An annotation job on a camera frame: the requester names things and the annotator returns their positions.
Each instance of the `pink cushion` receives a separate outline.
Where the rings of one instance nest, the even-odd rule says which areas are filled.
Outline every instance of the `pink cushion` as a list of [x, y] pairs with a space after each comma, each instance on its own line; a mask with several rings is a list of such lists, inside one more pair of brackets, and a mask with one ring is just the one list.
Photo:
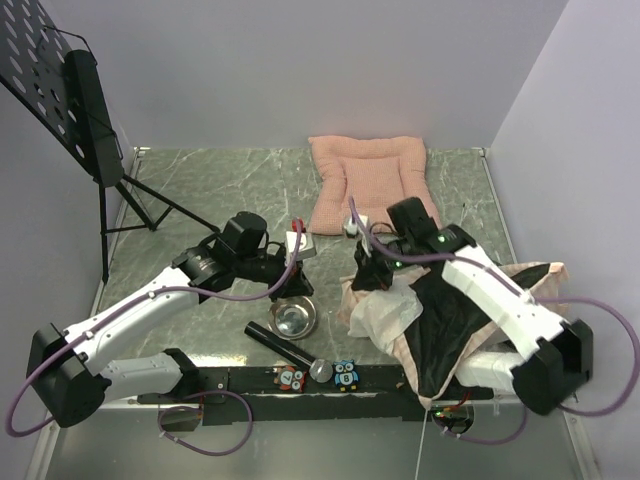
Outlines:
[[427, 150], [421, 138], [354, 140], [326, 136], [311, 137], [309, 143], [323, 181], [309, 231], [342, 235], [342, 224], [350, 214], [347, 203], [350, 195], [358, 211], [372, 223], [390, 223], [387, 207], [408, 197], [418, 197], [440, 226], [438, 211], [427, 189]]

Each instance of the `cloth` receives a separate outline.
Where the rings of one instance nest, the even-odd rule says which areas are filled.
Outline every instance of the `cloth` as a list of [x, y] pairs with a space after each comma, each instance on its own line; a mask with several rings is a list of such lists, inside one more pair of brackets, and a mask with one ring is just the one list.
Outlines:
[[[342, 235], [351, 214], [353, 195], [358, 211], [371, 221], [390, 223], [387, 208], [409, 197], [422, 200], [440, 226], [440, 217], [427, 188], [427, 150], [420, 138], [355, 140], [348, 137], [311, 137], [311, 153], [322, 177], [309, 231]], [[383, 231], [376, 227], [374, 232]]]
[[[520, 287], [528, 288], [538, 296], [557, 296], [560, 283], [568, 277], [562, 263], [528, 263], [500, 268]], [[354, 312], [359, 312], [359, 304], [368, 302], [375, 292], [353, 292], [350, 288], [352, 280], [353, 277], [341, 279], [343, 298], [338, 318], [347, 323], [355, 320], [356, 328], [366, 330], [374, 344], [383, 347], [381, 350], [387, 352], [391, 345], [392, 355], [402, 364], [411, 388], [425, 408], [444, 393], [462, 360], [484, 344], [500, 340], [502, 332], [498, 326], [475, 303], [440, 275], [430, 275], [428, 269], [418, 268], [394, 276], [394, 284], [398, 281], [400, 289], [410, 285], [422, 305], [422, 312], [408, 326], [406, 317], [394, 319], [389, 314], [397, 311], [397, 296], [389, 297], [396, 299], [396, 305], [387, 307], [381, 314], [366, 308], [366, 315], [360, 311], [354, 316]], [[563, 314], [565, 310], [566, 306], [560, 306], [555, 311]], [[396, 335], [403, 327], [403, 332]]]

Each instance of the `music stand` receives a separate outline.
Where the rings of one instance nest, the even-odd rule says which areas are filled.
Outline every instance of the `music stand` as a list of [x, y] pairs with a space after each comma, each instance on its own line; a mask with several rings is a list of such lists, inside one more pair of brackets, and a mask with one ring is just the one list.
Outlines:
[[[65, 35], [82, 39], [87, 50], [72, 50]], [[98, 76], [97, 61], [86, 40], [59, 30], [35, 0], [4, 0], [0, 5], [0, 83], [49, 130], [98, 184], [102, 280], [109, 278], [107, 235], [148, 228], [155, 231], [172, 209], [205, 227], [218, 227], [130, 177]], [[168, 207], [153, 221], [123, 181]], [[105, 190], [115, 187], [142, 224], [108, 228]]]

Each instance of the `stand hole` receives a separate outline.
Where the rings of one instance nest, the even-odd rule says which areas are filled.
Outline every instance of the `stand hole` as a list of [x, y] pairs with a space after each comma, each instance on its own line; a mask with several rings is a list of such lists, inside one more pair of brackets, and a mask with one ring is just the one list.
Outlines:
[[11, 26], [11, 24], [9, 22], [7, 22], [6, 20], [4, 21], [4, 24], [7, 26], [7, 29], [9, 30], [9, 33], [11, 33], [11, 35], [13, 35], [13, 38], [18, 38], [18, 34], [16, 33], [16, 31], [13, 29], [13, 27]]
[[9, 46], [11, 47], [11, 50], [13, 50], [13, 52], [16, 55], [20, 55], [20, 50], [18, 50], [18, 47], [16, 47], [16, 44], [13, 43], [10, 38], [7, 38], [7, 42], [9, 42]]
[[13, 65], [13, 68], [15, 68], [18, 71], [18, 73], [22, 73], [22, 67], [18, 62], [16, 62], [16, 59], [13, 57], [9, 57], [9, 60], [11, 60], [11, 64]]
[[16, 87], [20, 89], [22, 93], [27, 93], [27, 89], [22, 85], [22, 82], [18, 80], [16, 77], [13, 77], [13, 83], [16, 84]]
[[27, 40], [29, 41], [29, 45], [31, 45], [31, 48], [36, 48], [36, 43], [33, 41], [33, 38], [31, 38], [31, 35], [29, 35], [28, 33], [25, 33], [24, 36], [27, 37]]
[[11, 13], [11, 10], [9, 10], [9, 7], [7, 7], [6, 5], [4, 6], [4, 11], [7, 12], [7, 16], [11, 19], [12, 22], [16, 21], [16, 17], [13, 16], [13, 13]]

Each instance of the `black cloth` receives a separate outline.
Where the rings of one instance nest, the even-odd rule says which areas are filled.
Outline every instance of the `black cloth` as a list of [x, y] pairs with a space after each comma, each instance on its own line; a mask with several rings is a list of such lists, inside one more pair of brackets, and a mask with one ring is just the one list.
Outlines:
[[[549, 268], [548, 263], [529, 267], [511, 279], [523, 289], [532, 288], [549, 273]], [[491, 319], [437, 273], [419, 278], [411, 288], [423, 311], [404, 336], [418, 370], [418, 393], [433, 398], [444, 386], [471, 335]]]

